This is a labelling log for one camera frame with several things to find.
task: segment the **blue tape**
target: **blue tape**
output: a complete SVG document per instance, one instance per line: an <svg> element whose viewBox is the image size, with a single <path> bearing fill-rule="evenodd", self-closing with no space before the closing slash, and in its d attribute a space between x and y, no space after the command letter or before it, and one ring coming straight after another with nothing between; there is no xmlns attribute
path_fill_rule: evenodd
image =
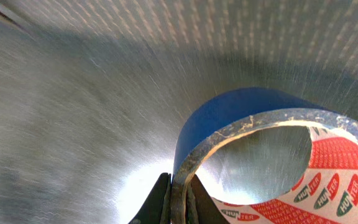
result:
<svg viewBox="0 0 358 224"><path fill-rule="evenodd" d="M285 108L324 108L279 90L241 88L207 101L187 120L180 131L173 173L177 173L187 155L215 131L249 115Z"/></svg>

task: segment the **hole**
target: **hole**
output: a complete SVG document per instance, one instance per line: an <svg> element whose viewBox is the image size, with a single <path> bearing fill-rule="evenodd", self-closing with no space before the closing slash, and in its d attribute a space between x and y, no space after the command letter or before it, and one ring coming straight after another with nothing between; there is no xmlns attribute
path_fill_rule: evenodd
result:
<svg viewBox="0 0 358 224"><path fill-rule="evenodd" d="M306 127L264 129L220 148L196 174L210 196L250 205L288 192L308 167L310 154Z"/></svg>

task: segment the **roll of tape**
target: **roll of tape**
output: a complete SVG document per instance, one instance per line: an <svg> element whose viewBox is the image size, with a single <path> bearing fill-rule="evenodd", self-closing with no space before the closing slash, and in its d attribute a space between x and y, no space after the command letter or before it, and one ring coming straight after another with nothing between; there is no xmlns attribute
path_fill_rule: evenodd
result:
<svg viewBox="0 0 358 224"><path fill-rule="evenodd" d="M285 195L256 205L231 207L213 198L222 215L229 223L358 223L358 122L265 88L219 95L185 123L175 151L172 223L185 223L187 186L203 161L231 141L278 126L310 130L311 160L303 178Z"/></svg>

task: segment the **worn rim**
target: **worn rim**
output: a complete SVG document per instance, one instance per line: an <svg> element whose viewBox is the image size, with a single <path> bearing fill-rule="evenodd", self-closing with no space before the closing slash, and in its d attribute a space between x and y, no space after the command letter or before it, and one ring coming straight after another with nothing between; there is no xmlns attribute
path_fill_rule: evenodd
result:
<svg viewBox="0 0 358 224"><path fill-rule="evenodd" d="M219 148L256 131L279 126L326 128L358 144L358 122L325 110L292 108L258 113L235 121L201 141L174 174L171 194L171 221L185 223L186 190L199 166Z"/></svg>

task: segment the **tape roll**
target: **tape roll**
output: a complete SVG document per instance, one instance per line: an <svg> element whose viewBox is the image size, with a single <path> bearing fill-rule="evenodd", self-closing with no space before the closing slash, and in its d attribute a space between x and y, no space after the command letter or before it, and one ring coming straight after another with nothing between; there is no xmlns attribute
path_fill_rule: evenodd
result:
<svg viewBox="0 0 358 224"><path fill-rule="evenodd" d="M228 222L286 223L291 218L299 223L358 223L358 122L265 88L243 88L219 95L185 123L175 151L172 223L185 223L187 186L203 161L231 141L278 126L310 129L309 168L291 191L269 202L234 209L213 198Z"/></svg>

